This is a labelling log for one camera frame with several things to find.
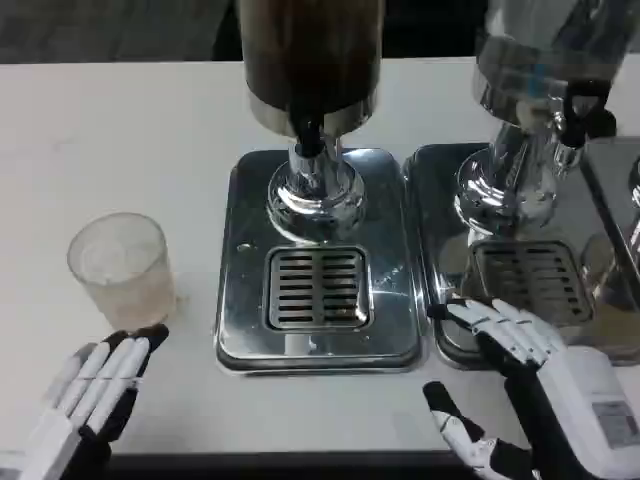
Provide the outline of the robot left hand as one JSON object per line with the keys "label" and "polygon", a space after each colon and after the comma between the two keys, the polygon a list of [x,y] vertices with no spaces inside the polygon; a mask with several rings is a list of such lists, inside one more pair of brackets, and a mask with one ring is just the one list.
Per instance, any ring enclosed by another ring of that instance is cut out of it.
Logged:
{"label": "robot left hand", "polygon": [[65,362],[47,389],[26,448],[1,454],[3,479],[101,479],[125,429],[163,324],[118,330]]}

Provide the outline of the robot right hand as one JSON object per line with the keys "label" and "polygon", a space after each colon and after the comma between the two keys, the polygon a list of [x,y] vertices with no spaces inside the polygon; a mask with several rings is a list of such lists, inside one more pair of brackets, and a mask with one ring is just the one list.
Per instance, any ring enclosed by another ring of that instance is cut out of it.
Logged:
{"label": "robot right hand", "polygon": [[523,449],[488,436],[442,382],[426,383],[423,395],[441,437],[478,478],[638,478],[639,418],[606,354],[568,345],[550,323],[499,298],[457,298],[427,313],[475,337],[503,376],[529,443]]}

